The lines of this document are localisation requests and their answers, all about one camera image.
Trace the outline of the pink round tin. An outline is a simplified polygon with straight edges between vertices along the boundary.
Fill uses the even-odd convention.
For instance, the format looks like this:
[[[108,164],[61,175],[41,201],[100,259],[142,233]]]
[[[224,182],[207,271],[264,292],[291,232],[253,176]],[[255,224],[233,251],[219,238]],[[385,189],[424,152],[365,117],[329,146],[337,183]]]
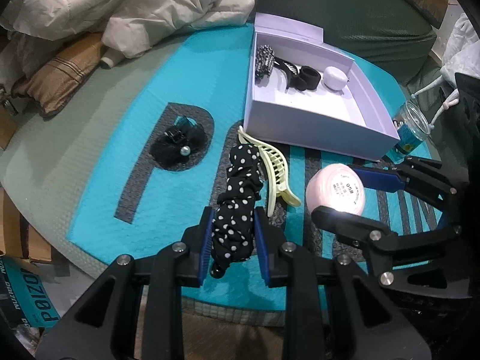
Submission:
[[[349,166],[333,163],[323,167],[309,180],[306,205],[311,214],[319,206],[353,215],[362,215],[365,208],[365,188]]]

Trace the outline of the black polka dot scrunchie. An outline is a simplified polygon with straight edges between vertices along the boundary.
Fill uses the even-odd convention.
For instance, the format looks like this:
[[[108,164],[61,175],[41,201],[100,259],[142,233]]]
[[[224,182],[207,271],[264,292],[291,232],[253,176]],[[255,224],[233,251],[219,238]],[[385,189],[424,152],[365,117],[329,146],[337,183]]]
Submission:
[[[211,276],[219,279],[232,263],[250,258],[254,249],[254,209],[260,199],[260,152],[252,144],[236,145],[229,153],[226,188],[217,198],[212,220]]]

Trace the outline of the white round compact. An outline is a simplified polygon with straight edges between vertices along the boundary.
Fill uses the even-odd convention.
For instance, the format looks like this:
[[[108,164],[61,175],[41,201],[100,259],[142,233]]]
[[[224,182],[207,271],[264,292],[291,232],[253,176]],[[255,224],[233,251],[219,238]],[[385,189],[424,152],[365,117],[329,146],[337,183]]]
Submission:
[[[334,66],[328,66],[324,70],[324,85],[332,91],[342,90],[348,83],[349,79],[345,72]]]

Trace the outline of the cream claw hair clip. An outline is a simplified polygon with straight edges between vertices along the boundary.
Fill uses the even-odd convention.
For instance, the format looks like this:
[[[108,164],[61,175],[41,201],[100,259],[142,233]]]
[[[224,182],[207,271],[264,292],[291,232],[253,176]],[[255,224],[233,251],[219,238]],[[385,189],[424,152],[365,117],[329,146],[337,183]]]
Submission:
[[[241,125],[238,127],[238,139],[242,144],[255,146],[264,163],[268,177],[267,217],[273,216],[278,197],[288,206],[301,206],[301,200],[290,189],[289,167],[284,154],[273,145],[247,134]]]

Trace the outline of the black elastic hair band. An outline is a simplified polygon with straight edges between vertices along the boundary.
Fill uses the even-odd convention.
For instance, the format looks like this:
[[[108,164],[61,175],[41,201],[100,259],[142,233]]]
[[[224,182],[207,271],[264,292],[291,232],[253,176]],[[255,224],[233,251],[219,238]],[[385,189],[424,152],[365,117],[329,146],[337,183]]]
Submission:
[[[302,66],[300,69],[296,68],[290,75],[287,89],[296,89],[300,92],[306,90],[315,90],[320,83],[321,74],[316,69],[309,66]]]

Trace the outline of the black claw hair clip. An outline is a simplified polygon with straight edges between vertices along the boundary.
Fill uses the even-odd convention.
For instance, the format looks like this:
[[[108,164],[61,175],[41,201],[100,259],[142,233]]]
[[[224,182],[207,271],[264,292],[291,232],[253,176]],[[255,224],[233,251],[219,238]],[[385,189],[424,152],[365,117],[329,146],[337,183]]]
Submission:
[[[285,73],[286,89],[295,88],[299,78],[298,68],[293,63],[279,57],[274,58],[274,66]]]

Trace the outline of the black lace bow clip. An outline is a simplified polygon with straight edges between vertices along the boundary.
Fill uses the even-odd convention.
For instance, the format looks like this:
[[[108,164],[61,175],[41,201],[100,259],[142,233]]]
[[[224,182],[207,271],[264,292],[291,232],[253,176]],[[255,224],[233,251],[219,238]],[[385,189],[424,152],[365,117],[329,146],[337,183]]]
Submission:
[[[171,168],[186,163],[206,146],[207,141],[203,126],[182,116],[154,141],[150,155],[161,167]]]

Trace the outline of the black white checkered scrunchie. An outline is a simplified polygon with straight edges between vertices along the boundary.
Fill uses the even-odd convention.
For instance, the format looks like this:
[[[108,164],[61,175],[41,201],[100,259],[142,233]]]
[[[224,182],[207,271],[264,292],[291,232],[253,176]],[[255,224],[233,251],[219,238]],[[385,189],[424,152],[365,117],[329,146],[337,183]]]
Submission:
[[[258,46],[255,55],[255,79],[259,84],[264,78],[270,77],[274,68],[274,50],[268,45]]]

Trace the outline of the white plush toy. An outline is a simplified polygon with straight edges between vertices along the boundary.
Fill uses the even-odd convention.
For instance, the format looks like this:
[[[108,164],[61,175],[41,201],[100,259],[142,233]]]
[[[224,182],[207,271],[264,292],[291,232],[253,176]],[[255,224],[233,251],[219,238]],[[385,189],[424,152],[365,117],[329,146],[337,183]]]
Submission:
[[[442,56],[440,76],[411,95],[411,99],[417,99],[420,94],[428,92],[444,83],[448,83],[454,88],[429,122],[430,128],[434,128],[435,122],[442,113],[459,103],[460,95],[459,89],[457,88],[458,84],[456,83],[456,73],[479,78],[479,47],[479,36],[468,16],[462,13],[454,24],[448,38]]]

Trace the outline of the clear glass jar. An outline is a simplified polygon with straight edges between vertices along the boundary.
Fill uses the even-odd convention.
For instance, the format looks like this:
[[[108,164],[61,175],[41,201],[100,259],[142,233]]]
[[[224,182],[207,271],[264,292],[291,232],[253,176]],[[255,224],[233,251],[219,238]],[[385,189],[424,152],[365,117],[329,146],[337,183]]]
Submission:
[[[399,141],[386,156],[393,164],[405,158],[416,156],[431,159],[426,141],[431,135],[431,127],[416,104],[406,101],[392,118]]]

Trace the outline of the teal poizon box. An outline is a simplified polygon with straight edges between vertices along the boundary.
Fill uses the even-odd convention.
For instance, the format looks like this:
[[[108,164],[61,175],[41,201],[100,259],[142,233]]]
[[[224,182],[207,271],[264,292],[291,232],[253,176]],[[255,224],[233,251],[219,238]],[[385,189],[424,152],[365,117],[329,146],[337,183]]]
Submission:
[[[10,328],[50,329],[60,320],[39,269],[26,260],[1,256],[1,316]]]

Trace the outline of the dark green cushion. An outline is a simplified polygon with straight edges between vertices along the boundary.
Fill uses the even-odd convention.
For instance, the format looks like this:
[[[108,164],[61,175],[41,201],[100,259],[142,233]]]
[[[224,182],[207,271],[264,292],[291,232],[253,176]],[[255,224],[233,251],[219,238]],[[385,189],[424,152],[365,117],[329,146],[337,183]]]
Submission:
[[[410,81],[422,68],[436,35],[404,0],[256,0],[261,13],[321,27],[326,43]]]

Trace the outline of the teal padded mailer bag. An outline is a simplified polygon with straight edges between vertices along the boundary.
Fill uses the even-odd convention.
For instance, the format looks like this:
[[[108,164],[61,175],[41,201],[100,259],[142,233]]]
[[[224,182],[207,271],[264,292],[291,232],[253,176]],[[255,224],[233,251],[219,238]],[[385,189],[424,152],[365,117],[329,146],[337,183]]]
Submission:
[[[237,144],[242,124],[253,24],[196,33],[154,74],[133,100],[106,144],[67,232],[67,239],[98,262],[109,264],[120,254],[143,258],[179,241],[184,229],[199,222],[205,206],[216,205],[226,190],[226,168],[231,147]],[[205,142],[193,149],[194,138],[183,137],[182,121],[189,133],[203,127]],[[162,167],[151,156],[151,147],[164,132],[167,161]],[[334,163],[363,164],[342,155],[275,145],[289,166],[293,192],[302,194],[308,180],[322,166]],[[440,212],[409,193],[366,190],[364,216],[380,220],[399,235],[433,230]],[[342,244],[329,232],[317,230],[304,208],[288,207],[279,199],[271,222],[281,227],[287,240],[313,244],[314,252],[332,258]],[[268,289],[258,260],[251,257],[233,264],[224,278],[207,278],[201,289],[184,289],[183,295],[200,310],[220,316],[228,309],[279,313],[286,291]]]

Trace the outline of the brown plaid pillow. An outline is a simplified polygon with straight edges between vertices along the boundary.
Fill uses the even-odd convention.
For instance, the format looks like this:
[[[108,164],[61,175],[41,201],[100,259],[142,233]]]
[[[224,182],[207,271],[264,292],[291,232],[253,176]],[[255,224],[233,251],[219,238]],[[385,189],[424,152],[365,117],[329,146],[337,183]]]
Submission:
[[[18,80],[13,98],[30,98],[50,119],[62,111],[100,63],[106,51],[101,33],[86,33],[52,57],[30,78]]]

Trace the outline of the beige puffer jacket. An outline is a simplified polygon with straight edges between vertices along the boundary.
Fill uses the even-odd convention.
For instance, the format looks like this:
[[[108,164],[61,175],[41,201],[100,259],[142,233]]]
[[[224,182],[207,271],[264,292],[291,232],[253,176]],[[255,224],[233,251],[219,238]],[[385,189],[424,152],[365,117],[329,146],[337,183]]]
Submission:
[[[242,26],[255,0],[10,0],[1,27],[48,41],[103,28],[114,55],[134,59],[174,33]]]

